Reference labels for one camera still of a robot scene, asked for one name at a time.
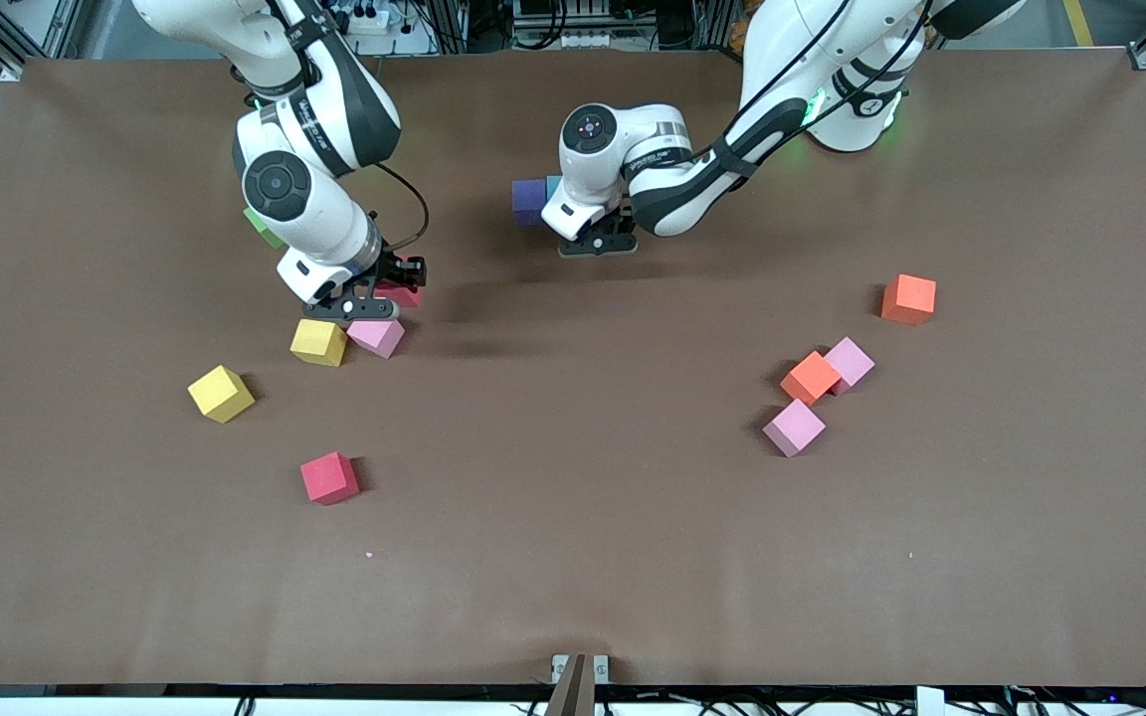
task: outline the red cube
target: red cube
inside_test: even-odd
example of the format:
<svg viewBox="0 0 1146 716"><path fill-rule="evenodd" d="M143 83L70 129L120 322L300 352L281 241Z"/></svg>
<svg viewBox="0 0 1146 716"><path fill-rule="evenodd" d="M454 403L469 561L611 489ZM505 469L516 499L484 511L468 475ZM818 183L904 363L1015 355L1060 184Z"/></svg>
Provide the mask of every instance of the red cube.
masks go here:
<svg viewBox="0 0 1146 716"><path fill-rule="evenodd" d="M342 453L331 453L304 463L299 471L304 474L308 499L317 504L336 504L360 493L351 459Z"/></svg>

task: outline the wooden block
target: wooden block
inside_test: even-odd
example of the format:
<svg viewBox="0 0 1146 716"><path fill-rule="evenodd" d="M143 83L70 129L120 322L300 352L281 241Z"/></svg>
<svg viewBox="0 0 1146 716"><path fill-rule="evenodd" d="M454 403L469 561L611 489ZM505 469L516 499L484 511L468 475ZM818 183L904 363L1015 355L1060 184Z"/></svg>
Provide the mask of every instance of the wooden block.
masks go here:
<svg viewBox="0 0 1146 716"><path fill-rule="evenodd" d="M360 494L356 472L351 467L351 459L342 453L322 455L311 463L304 463L299 472L304 475L308 499L317 504L337 504Z"/></svg>
<svg viewBox="0 0 1146 716"><path fill-rule="evenodd" d="M391 298L401 308L418 308L423 305L423 291L403 285L382 284L374 290L374 298Z"/></svg>
<svg viewBox="0 0 1146 716"><path fill-rule="evenodd" d="M816 435L825 430L825 423L810 408L803 404L802 400L795 400L787 404L784 411L778 412L772 422L763 427L768 440L776 443L786 457L793 457L808 448L810 441L816 440Z"/></svg>
<svg viewBox="0 0 1146 716"><path fill-rule="evenodd" d="M839 378L838 371L833 370L822 354L813 351L790 371L786 379L780 381L780 386L790 398L802 400L803 404L811 404L817 402L825 391L832 388Z"/></svg>
<svg viewBox="0 0 1146 716"><path fill-rule="evenodd" d="M197 403L197 411L217 423L227 423L254 404L254 395L241 376L222 365L188 386L188 395Z"/></svg>
<svg viewBox="0 0 1146 716"><path fill-rule="evenodd" d="M391 359L395 345L405 336L400 321L353 321L347 338L379 359Z"/></svg>
<svg viewBox="0 0 1146 716"><path fill-rule="evenodd" d="M847 393L851 386L863 379L864 373L873 368L873 359L865 355L861 351L861 346L850 338L838 341L838 345L829 349L829 353L825 354L825 361L833 367L833 370L838 371L837 384L829 388L834 395Z"/></svg>
<svg viewBox="0 0 1146 716"><path fill-rule="evenodd" d="M306 363L337 368L343 363L346 346L347 336L335 323L304 318L295 331L290 353Z"/></svg>
<svg viewBox="0 0 1146 716"><path fill-rule="evenodd" d="M267 241L268 245L272 245L273 249L281 249L285 245L283 241L277 238L277 235L268 228L268 225L264 222L264 219L254 212L254 208L246 207L242 213L245 214L246 221L254 227L254 230L259 231L259 235L264 237L264 241Z"/></svg>
<svg viewBox="0 0 1146 716"><path fill-rule="evenodd" d="M545 180L516 180L510 182L510 210L523 227L542 223L542 207L547 204Z"/></svg>
<svg viewBox="0 0 1146 716"><path fill-rule="evenodd" d="M882 317L923 325L936 312L936 282L901 274L882 291Z"/></svg>

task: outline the robotic arm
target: robotic arm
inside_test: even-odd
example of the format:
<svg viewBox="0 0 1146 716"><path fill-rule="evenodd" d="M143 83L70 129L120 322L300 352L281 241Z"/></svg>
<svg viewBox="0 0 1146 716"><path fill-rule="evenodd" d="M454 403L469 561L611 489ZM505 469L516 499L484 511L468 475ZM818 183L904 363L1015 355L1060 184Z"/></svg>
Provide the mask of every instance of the robotic arm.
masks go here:
<svg viewBox="0 0 1146 716"><path fill-rule="evenodd" d="M399 316L400 308L374 290L380 282L417 290L426 284L426 267L421 258L398 259L374 214L336 179L391 157L400 117L330 15L314 0L133 2L156 31L228 57L267 102L237 120L233 162L245 203L290 246L277 273L305 314L324 321ZM265 8L272 14L260 13Z"/></svg>
<svg viewBox="0 0 1146 716"><path fill-rule="evenodd" d="M574 109L560 129L564 179L542 219L568 239L565 257L633 251L634 223L657 236L690 230L801 132L840 151L872 145L892 125L928 17L945 37L967 37L1023 1L928 0L917 14L918 0L767 0L746 34L740 109L717 140L693 155L666 104Z"/></svg>

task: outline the brown table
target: brown table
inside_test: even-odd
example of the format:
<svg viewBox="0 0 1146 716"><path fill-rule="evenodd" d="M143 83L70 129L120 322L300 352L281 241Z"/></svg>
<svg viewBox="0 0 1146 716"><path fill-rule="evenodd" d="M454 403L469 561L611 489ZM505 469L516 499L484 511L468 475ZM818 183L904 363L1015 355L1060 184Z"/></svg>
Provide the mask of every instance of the brown table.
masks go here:
<svg viewBox="0 0 1146 716"><path fill-rule="evenodd" d="M1146 72L932 53L886 140L776 155L682 238L556 258L512 178L578 102L717 55L397 60L432 285L390 362L288 352L222 63L31 63L0 89L0 682L1146 680ZM417 205L347 178L392 237ZM878 286L940 282L936 318ZM759 428L814 345L878 360L799 458ZM226 426L217 363L260 401ZM367 490L306 502L338 449ZM372 552L367 558L364 552Z"/></svg>

